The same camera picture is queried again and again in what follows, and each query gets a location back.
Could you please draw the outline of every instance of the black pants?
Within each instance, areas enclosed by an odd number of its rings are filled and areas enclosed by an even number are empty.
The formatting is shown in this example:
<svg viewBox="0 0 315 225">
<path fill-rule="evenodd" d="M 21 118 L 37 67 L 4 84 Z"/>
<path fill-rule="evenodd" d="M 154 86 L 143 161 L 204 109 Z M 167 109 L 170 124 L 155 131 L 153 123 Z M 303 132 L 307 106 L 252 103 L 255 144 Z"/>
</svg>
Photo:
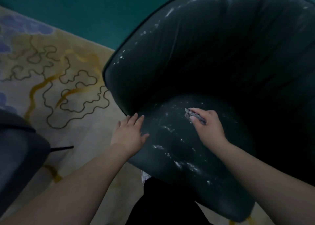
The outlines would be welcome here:
<svg viewBox="0 0 315 225">
<path fill-rule="evenodd" d="M 155 178 L 144 183 L 144 195 L 133 207 L 126 223 L 131 224 L 211 225 L 197 203 L 184 191 Z"/>
</svg>

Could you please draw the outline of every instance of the chair leg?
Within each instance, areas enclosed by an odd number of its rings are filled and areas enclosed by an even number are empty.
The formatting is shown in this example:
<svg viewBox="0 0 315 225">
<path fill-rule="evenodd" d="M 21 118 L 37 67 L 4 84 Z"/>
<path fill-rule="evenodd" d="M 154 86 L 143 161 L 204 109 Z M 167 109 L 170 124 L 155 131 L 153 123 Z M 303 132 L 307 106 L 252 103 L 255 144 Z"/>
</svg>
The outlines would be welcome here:
<svg viewBox="0 0 315 225">
<path fill-rule="evenodd" d="M 74 148 L 74 146 L 50 148 L 50 152 L 66 150 L 66 149 L 73 149 L 73 148 Z"/>
</svg>

